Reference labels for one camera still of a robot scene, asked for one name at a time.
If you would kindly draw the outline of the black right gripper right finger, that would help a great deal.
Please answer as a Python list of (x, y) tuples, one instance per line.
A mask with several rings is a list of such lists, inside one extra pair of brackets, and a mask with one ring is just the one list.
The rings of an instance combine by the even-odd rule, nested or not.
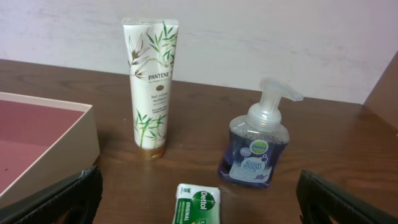
[(296, 187), (303, 224), (397, 224), (397, 218), (302, 170)]

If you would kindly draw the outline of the green Dettol soap bar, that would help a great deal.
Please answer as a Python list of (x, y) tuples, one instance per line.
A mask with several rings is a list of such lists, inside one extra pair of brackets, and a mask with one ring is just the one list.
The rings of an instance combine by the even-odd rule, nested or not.
[(217, 187), (179, 184), (173, 224), (220, 224), (220, 203)]

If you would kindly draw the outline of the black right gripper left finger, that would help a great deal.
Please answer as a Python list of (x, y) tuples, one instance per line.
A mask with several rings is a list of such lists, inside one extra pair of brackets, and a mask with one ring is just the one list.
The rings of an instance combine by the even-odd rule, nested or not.
[(1, 223), (92, 223), (102, 193), (102, 173), (92, 166), (2, 208)]

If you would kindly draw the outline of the white Pantene conditioner tube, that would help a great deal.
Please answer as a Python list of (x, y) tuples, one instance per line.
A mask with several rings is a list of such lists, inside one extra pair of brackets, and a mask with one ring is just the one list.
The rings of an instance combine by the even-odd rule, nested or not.
[(128, 52), (134, 140), (145, 160), (165, 152), (178, 21), (123, 19)]

